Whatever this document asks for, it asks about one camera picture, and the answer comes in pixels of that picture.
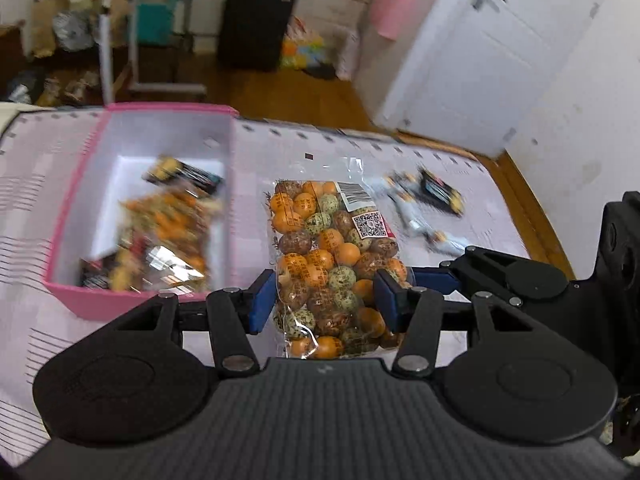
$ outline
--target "pink box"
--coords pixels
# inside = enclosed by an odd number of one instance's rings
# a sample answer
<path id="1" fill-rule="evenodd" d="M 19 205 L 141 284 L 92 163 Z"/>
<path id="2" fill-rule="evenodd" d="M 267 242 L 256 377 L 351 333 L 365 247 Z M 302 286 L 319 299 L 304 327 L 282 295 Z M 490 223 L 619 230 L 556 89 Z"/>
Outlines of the pink box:
<path id="1" fill-rule="evenodd" d="M 142 179 L 158 155 L 175 156 L 228 180 L 237 114 L 227 106 L 192 103 L 118 103 L 106 109 L 66 192 L 44 279 L 44 285 L 76 316 L 109 321 L 155 294 L 76 286 L 80 259 L 98 257 L 115 247 L 119 202 L 158 189 Z M 227 204 L 228 188 L 222 191 Z M 224 286 L 228 278 L 228 228 L 227 218 L 212 224 L 207 251 L 211 290 Z M 204 296 L 186 294 L 180 300 Z"/>

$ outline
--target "metal pin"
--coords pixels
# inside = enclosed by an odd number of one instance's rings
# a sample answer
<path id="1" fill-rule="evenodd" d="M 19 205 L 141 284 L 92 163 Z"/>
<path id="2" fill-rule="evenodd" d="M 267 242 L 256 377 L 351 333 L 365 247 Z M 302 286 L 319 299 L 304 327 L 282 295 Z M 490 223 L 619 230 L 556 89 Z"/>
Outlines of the metal pin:
<path id="1" fill-rule="evenodd" d="M 429 362 L 421 355 L 409 354 L 398 359 L 398 366 L 405 372 L 417 374 L 426 370 L 429 367 Z"/>
<path id="2" fill-rule="evenodd" d="M 229 355 L 222 359 L 222 366 L 231 372 L 245 372 L 254 366 L 254 360 L 246 355 Z"/>

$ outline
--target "white door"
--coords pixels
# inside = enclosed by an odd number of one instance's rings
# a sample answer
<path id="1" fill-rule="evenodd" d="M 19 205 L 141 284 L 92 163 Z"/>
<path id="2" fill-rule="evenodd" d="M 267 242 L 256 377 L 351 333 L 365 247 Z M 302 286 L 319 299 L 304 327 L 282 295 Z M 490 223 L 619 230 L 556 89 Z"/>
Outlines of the white door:
<path id="1" fill-rule="evenodd" d="M 602 1 L 485 0 L 475 10 L 470 0 L 408 106 L 406 129 L 498 155 Z"/>

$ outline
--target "black suitcase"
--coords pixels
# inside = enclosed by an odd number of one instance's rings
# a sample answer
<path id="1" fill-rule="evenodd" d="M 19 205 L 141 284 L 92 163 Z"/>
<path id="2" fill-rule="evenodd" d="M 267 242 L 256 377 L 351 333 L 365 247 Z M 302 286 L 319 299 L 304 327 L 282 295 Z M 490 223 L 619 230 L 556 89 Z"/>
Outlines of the black suitcase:
<path id="1" fill-rule="evenodd" d="M 296 0 L 226 0 L 218 61 L 270 72 L 280 63 L 282 39 Z"/>

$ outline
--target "candy wrapper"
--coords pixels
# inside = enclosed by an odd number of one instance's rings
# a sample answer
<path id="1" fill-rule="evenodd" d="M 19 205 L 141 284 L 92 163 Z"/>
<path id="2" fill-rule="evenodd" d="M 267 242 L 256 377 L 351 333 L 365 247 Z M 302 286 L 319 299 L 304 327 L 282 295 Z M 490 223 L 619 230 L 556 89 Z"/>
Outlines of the candy wrapper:
<path id="1" fill-rule="evenodd" d="M 287 356 L 334 359 L 394 348 L 398 336 L 375 308 L 373 277 L 386 269 L 410 287 L 413 276 L 366 189 L 283 180 L 267 199 L 277 248 L 273 317 Z"/>
<path id="2" fill-rule="evenodd" d="M 416 194 L 418 200 L 458 216 L 465 211 L 460 193 L 424 168 L 420 168 L 419 190 Z"/>
<path id="3" fill-rule="evenodd" d="M 172 156 L 165 155 L 158 158 L 155 166 L 145 176 L 145 180 L 154 184 L 173 184 L 180 178 L 207 195 L 215 194 L 218 186 L 222 183 L 222 179 L 217 175 L 194 168 Z"/>
<path id="4" fill-rule="evenodd" d="M 428 247 L 433 251 L 450 256 L 462 256 L 469 241 L 466 238 L 455 237 L 447 232 L 434 229 L 427 222 L 418 204 L 418 201 L 427 202 L 439 209 L 445 209 L 449 212 L 455 210 L 457 214 L 462 214 L 464 211 L 462 196 L 424 168 L 418 168 L 418 176 L 420 180 L 409 173 L 393 173 L 386 177 L 369 180 L 367 184 L 374 196 L 388 196 L 393 200 L 402 221 L 404 234 L 409 237 L 424 237 Z M 430 188 L 433 194 L 430 194 L 428 198 L 425 198 L 425 182 L 434 183 Z M 443 202 L 440 199 L 438 199 L 440 200 L 438 203 L 435 203 L 436 195 L 441 199 L 448 197 L 447 204 L 449 205 L 444 206 L 446 200 Z"/>
<path id="5" fill-rule="evenodd" d="M 222 212 L 222 201 L 214 196 L 222 179 L 165 156 L 144 178 L 162 186 L 122 203 L 118 249 L 83 260 L 81 286 L 177 294 L 207 290 L 205 254 L 212 220 Z"/>

